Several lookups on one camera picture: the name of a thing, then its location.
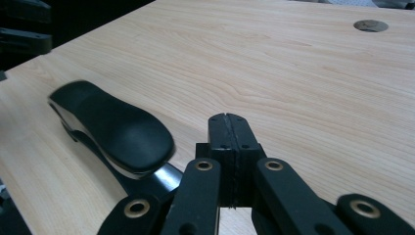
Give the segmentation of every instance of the circular grommet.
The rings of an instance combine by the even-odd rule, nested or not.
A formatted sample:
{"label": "circular grommet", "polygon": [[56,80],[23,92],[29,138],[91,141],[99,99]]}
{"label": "circular grommet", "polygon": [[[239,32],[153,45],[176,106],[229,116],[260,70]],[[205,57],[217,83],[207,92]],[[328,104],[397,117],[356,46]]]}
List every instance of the circular grommet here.
{"label": "circular grommet", "polygon": [[283,169],[283,166],[280,163],[276,162],[276,161],[266,162],[265,167],[270,169],[270,170],[281,170],[281,169]]}
{"label": "circular grommet", "polygon": [[210,170],[213,168],[213,164],[211,164],[210,162],[198,162],[196,163],[196,169],[198,170]]}
{"label": "circular grommet", "polygon": [[350,207],[358,214],[368,218],[378,218],[381,216],[381,212],[372,204],[362,201],[353,200],[350,202]]}
{"label": "circular grommet", "polygon": [[124,208],[125,216],[129,218],[138,218],[150,210],[150,204],[147,200],[136,199],[129,202]]}
{"label": "circular grommet", "polygon": [[388,29],[388,25],[383,22],[374,21],[374,20],[364,20],[354,23],[353,25],[356,29],[365,32],[381,32]]}

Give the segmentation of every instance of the black equipment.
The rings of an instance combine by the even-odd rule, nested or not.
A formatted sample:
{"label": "black equipment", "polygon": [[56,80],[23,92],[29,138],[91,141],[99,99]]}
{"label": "black equipment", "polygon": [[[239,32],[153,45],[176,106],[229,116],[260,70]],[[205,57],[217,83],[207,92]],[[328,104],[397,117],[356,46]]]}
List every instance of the black equipment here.
{"label": "black equipment", "polygon": [[334,206],[318,198],[289,164],[266,157],[243,117],[211,117],[208,142],[196,144],[182,175],[166,163],[171,135],[149,113],[87,81],[59,88],[49,104],[73,140],[94,151],[129,195],[100,235],[217,234],[220,207],[252,208],[263,235],[415,234],[374,199],[345,195]]}
{"label": "black equipment", "polygon": [[[3,24],[7,18],[49,24],[52,21],[51,7],[39,0],[0,0],[0,23]],[[5,61],[14,61],[16,54],[19,58],[28,60],[33,56],[47,54],[51,50],[50,34],[21,30],[7,24],[0,25],[0,57],[5,58]],[[0,61],[0,81],[6,79],[6,74],[2,71],[3,66],[10,64],[5,61]]]}

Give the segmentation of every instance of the cable hole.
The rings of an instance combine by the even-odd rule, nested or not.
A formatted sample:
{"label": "cable hole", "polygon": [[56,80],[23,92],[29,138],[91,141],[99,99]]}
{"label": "cable hole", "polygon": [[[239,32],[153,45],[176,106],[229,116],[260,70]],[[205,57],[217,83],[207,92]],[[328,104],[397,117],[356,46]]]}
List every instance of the cable hole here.
{"label": "cable hole", "polygon": [[354,23],[354,28],[365,32],[381,32],[388,29],[388,25],[374,20],[364,20]]}

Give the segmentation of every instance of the wooden table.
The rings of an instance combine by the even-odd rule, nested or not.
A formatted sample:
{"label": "wooden table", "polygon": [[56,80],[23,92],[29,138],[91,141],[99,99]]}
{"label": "wooden table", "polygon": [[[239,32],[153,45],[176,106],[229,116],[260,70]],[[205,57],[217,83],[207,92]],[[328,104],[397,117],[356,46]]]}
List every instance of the wooden table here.
{"label": "wooden table", "polygon": [[[378,20],[383,32],[353,24]],[[373,197],[415,225],[415,15],[301,2],[160,0],[6,72],[0,177],[34,234],[94,234],[125,193],[47,105],[85,79],[159,118],[183,169],[208,118],[246,118],[323,199]],[[222,210],[220,234],[253,234]]]}

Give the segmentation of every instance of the light wood surface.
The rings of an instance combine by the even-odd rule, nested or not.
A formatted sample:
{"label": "light wood surface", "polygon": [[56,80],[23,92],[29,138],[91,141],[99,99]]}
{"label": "light wood surface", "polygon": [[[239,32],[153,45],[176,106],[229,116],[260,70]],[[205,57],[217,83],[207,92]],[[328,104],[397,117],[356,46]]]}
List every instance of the light wood surface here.
{"label": "light wood surface", "polygon": [[[353,24],[378,20],[384,32]],[[121,187],[47,96],[77,79],[158,117],[183,169],[209,117],[246,118],[323,199],[373,197],[415,225],[415,15],[301,2],[161,0],[8,70],[0,177],[34,234],[95,234]],[[222,210],[220,234],[253,234]]]}

